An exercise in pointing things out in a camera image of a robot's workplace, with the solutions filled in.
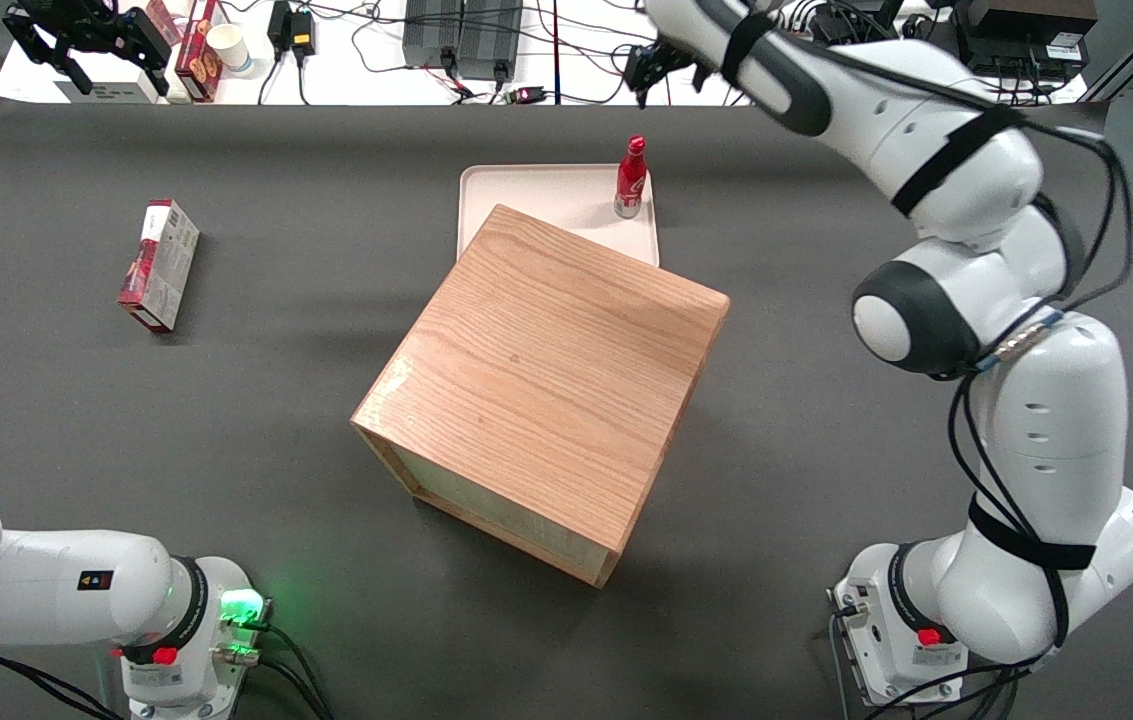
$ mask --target wooden crate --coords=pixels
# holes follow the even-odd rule
[[[352,424],[411,495],[602,587],[729,307],[501,205]]]

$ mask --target paper cup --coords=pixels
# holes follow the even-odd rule
[[[250,69],[250,50],[246,49],[246,37],[240,27],[222,24],[206,33],[206,45],[215,51],[229,73],[246,73]]]

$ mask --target white tray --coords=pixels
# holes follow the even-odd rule
[[[642,190],[642,211],[625,220],[615,214],[616,173],[617,164],[466,169],[460,176],[460,242],[455,257],[465,254],[489,211],[506,205],[658,268],[650,177]]]

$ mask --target green light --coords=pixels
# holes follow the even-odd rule
[[[228,591],[219,599],[219,619],[252,622],[264,619],[264,596],[252,588]]]

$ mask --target red box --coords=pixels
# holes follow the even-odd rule
[[[170,15],[170,10],[165,6],[165,0],[150,0],[150,3],[145,6],[144,14],[153,20],[153,27],[157,28],[162,40],[167,41],[170,46],[176,46],[179,44],[179,40],[184,36],[179,32],[179,26],[174,24],[173,15]]]
[[[188,96],[194,102],[214,102],[219,88],[219,76],[223,63],[219,54],[206,45],[210,28],[228,24],[219,0],[196,0],[188,12],[188,27],[184,31],[184,44],[179,46],[179,59],[174,74],[184,83]]]

